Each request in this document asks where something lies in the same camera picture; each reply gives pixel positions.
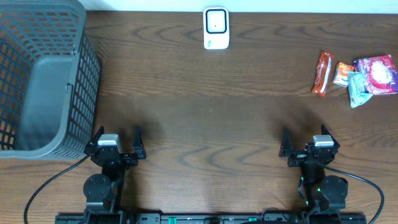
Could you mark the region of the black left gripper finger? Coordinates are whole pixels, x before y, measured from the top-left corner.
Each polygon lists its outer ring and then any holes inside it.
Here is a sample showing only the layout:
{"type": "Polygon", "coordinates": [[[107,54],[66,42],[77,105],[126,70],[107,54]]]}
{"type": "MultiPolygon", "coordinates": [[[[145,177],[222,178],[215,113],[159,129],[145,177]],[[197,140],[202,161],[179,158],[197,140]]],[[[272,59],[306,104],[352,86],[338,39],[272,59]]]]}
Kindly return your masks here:
{"type": "Polygon", "coordinates": [[[104,127],[101,126],[96,134],[91,138],[91,140],[85,146],[85,152],[96,152],[98,148],[98,141],[101,135],[104,134],[104,127]]]}
{"type": "Polygon", "coordinates": [[[134,133],[134,139],[132,142],[132,148],[138,159],[146,158],[146,150],[141,138],[140,127],[136,127],[136,132],[134,133]]]}

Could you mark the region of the green snack packet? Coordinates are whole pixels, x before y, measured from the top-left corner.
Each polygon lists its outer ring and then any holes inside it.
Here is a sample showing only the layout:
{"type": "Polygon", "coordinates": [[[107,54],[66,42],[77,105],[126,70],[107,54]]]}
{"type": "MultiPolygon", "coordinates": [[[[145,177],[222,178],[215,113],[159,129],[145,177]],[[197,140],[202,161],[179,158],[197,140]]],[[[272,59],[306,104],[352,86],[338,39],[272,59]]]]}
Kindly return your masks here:
{"type": "Polygon", "coordinates": [[[360,72],[348,72],[348,92],[350,105],[352,108],[356,108],[365,104],[372,98],[365,88],[366,78],[360,72]]]}

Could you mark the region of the red orange snack bag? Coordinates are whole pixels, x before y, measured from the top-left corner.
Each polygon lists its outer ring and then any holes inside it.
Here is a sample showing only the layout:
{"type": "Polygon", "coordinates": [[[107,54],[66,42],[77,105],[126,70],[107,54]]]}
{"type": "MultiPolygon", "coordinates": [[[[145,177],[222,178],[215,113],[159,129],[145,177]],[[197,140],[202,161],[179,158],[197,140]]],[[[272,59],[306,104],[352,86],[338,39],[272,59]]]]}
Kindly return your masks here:
{"type": "Polygon", "coordinates": [[[316,77],[312,88],[312,93],[325,97],[328,79],[331,73],[331,66],[334,55],[322,51],[316,68],[316,77]]]}

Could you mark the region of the red purple tissue pack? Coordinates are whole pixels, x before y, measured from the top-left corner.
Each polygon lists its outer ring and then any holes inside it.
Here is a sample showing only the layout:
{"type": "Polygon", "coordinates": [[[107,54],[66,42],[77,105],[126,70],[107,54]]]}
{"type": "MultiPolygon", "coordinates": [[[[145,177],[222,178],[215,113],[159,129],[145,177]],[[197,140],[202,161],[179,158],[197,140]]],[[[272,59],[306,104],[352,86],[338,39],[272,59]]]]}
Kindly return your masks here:
{"type": "Polygon", "coordinates": [[[391,55],[361,58],[353,67],[365,77],[365,90],[373,95],[397,93],[397,71],[391,55]]]}

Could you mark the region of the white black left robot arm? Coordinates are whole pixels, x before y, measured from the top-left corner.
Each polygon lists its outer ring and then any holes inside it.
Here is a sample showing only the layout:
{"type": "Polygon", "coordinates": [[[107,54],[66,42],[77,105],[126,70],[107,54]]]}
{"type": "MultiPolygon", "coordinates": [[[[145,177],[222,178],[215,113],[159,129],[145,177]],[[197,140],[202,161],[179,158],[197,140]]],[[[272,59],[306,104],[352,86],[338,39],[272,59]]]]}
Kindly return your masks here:
{"type": "Polygon", "coordinates": [[[137,127],[132,142],[132,153],[121,152],[117,134],[105,134],[100,127],[85,146],[84,153],[101,167],[101,173],[87,178],[83,186],[86,208],[85,223],[131,223],[134,217],[120,207],[124,177],[128,169],[146,158],[146,150],[137,127]]]}

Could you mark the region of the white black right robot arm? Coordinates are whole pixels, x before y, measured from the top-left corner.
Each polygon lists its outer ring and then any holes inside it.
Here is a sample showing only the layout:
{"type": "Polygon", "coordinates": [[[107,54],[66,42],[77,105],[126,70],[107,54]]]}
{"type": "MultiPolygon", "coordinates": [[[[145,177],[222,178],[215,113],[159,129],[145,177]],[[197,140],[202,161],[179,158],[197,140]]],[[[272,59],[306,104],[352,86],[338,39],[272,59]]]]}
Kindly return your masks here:
{"type": "Polygon", "coordinates": [[[314,135],[304,149],[294,149],[288,130],[283,129],[279,157],[287,158],[289,167],[298,167],[301,178],[298,191],[307,202],[303,218],[321,214],[337,214],[346,207],[348,181],[336,175],[326,175],[326,166],[335,159],[340,144],[321,125],[322,133],[314,135]]]}

